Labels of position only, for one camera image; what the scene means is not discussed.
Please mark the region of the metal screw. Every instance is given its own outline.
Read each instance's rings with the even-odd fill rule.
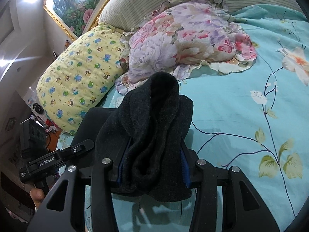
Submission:
[[[239,167],[237,167],[237,166],[232,166],[231,167],[231,170],[234,172],[234,173],[238,173],[239,172]]]
[[[206,164],[206,160],[204,160],[204,159],[198,159],[198,160],[197,160],[197,163],[198,163],[199,165],[203,166],[203,165]]]
[[[76,170],[76,166],[72,165],[68,167],[69,172],[74,172]]]
[[[104,158],[101,162],[106,165],[106,164],[109,164],[111,162],[111,159],[110,158]]]

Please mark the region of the dark branch pattern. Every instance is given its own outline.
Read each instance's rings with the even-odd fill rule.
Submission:
[[[264,96],[266,97],[267,95],[271,94],[274,92],[274,97],[273,97],[273,102],[271,104],[271,108],[273,108],[274,106],[274,103],[275,103],[275,100],[276,100],[276,92],[277,92],[277,85],[274,84],[274,88],[272,90],[269,90],[268,92],[267,89],[268,89],[268,82],[271,78],[271,76],[274,76],[275,78],[275,82],[277,82],[277,78],[276,78],[276,75],[275,73],[278,72],[279,70],[283,69],[283,67],[277,69],[276,71],[273,71],[271,66],[269,65],[269,63],[263,58],[261,57],[262,60],[264,60],[266,62],[266,64],[269,66],[270,70],[271,70],[271,74],[268,76],[267,78],[267,81],[265,83],[265,87],[264,87]],[[273,158],[274,160],[277,162],[278,166],[279,166],[279,169],[280,169],[280,173],[281,173],[281,176],[282,176],[282,180],[283,180],[283,184],[284,184],[284,187],[285,187],[285,192],[286,192],[286,195],[288,197],[288,200],[289,200],[289,203],[291,205],[291,208],[292,208],[292,212],[293,212],[293,215],[294,217],[296,217],[295,215],[295,212],[294,212],[294,208],[293,208],[293,205],[292,205],[292,202],[291,202],[291,199],[289,197],[289,194],[288,194],[288,191],[287,191],[287,187],[286,187],[286,182],[285,182],[285,179],[284,179],[284,175],[283,175],[283,172],[282,172],[282,169],[281,169],[281,166],[280,166],[280,161],[279,161],[279,157],[278,157],[278,153],[277,153],[277,149],[276,149],[276,146],[275,146],[275,142],[274,142],[274,139],[273,139],[273,135],[272,135],[272,131],[271,131],[271,126],[270,126],[270,123],[268,121],[268,118],[267,118],[267,111],[266,111],[266,105],[262,105],[262,111],[263,111],[263,115],[265,117],[265,120],[267,122],[267,126],[268,126],[268,130],[269,130],[269,133],[270,133],[270,137],[271,137],[271,140],[272,140],[272,145],[273,145],[273,149],[275,152],[272,152],[269,148],[267,148],[265,145],[263,144],[260,144],[264,149],[262,150],[258,150],[258,151],[255,151],[255,152],[251,152],[251,153],[239,153],[238,155],[236,155],[228,164],[226,165],[222,165],[222,167],[225,167],[225,168],[228,168],[228,166],[235,160],[237,159],[239,156],[242,156],[242,155],[252,155],[252,154],[257,154],[257,153],[261,153],[261,152],[267,152],[267,153],[271,153],[273,155]],[[245,136],[241,136],[241,135],[236,135],[236,134],[229,134],[229,133],[222,133],[222,132],[215,132],[215,133],[207,133],[207,132],[203,132],[202,130],[198,129],[196,127],[196,125],[192,122],[193,126],[201,133],[204,133],[204,134],[207,134],[207,135],[212,135],[211,138],[209,138],[203,145],[202,147],[198,150],[197,154],[202,150],[202,148],[205,147],[206,144],[208,144],[214,137],[218,136],[218,135],[228,135],[228,136],[234,136],[234,137],[239,137],[239,138],[244,138],[244,139],[248,139],[248,140],[251,140],[251,141],[254,141],[256,143],[258,143],[257,140],[255,139],[252,139],[252,138],[249,138],[249,137],[245,137]]]

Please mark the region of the human hand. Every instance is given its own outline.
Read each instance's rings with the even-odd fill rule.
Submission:
[[[32,188],[30,190],[30,196],[31,196],[31,199],[33,200],[36,208],[38,208],[40,206],[43,199],[45,198],[43,190],[39,189],[39,188]]]

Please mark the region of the blue floral bedsheet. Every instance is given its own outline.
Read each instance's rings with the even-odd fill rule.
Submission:
[[[180,93],[194,102],[185,142],[217,167],[239,166],[283,231],[309,195],[309,24],[299,12],[266,4],[237,11],[231,20],[250,35],[256,63],[224,76],[201,67],[179,81]],[[121,101],[112,89],[100,106],[117,107]],[[218,193],[221,217],[220,189]],[[176,203],[113,195],[121,232],[186,232],[194,202],[194,191],[190,199]],[[90,187],[85,204],[86,226],[92,231]],[[218,219],[217,231],[221,228]]]

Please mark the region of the yellow pillow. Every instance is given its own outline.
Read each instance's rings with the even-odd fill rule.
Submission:
[[[48,116],[75,134],[94,107],[126,69],[120,63],[121,30],[100,24],[73,42],[44,72],[37,94]]]

